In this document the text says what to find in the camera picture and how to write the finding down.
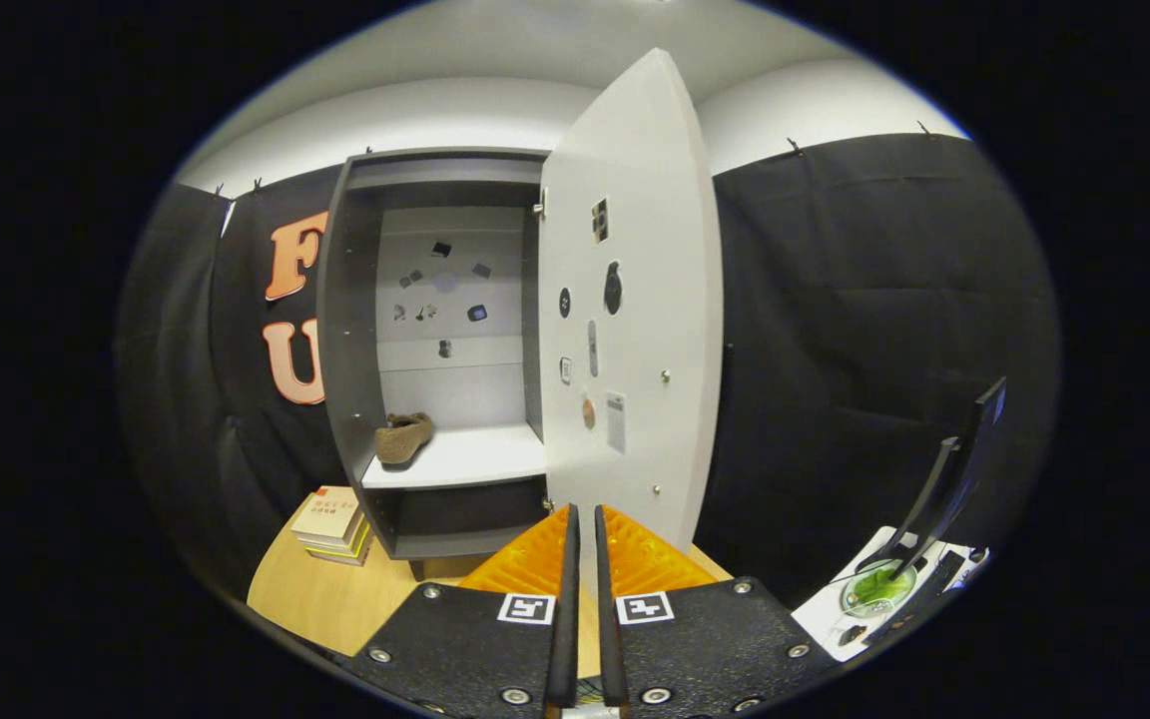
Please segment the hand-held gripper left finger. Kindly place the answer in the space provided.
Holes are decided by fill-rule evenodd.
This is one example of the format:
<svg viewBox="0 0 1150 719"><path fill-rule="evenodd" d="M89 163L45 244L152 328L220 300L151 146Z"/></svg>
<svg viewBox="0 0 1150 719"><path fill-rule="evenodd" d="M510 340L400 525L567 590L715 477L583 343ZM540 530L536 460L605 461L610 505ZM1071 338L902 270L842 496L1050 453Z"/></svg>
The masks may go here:
<svg viewBox="0 0 1150 719"><path fill-rule="evenodd" d="M348 673L452 718L560 714L578 678L578 508L569 504L460 583L420 583Z"/></svg>

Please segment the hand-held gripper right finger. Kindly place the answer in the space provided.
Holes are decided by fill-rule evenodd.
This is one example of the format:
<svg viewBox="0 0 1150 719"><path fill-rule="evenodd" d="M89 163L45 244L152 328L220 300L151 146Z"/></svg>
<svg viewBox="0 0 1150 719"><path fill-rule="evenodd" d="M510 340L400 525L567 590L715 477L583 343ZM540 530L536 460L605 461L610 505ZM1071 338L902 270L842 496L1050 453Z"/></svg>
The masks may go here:
<svg viewBox="0 0 1150 719"><path fill-rule="evenodd" d="M758 581L718 581L647 528L595 508L604 701L624 718L733 718L839 670Z"/></svg>

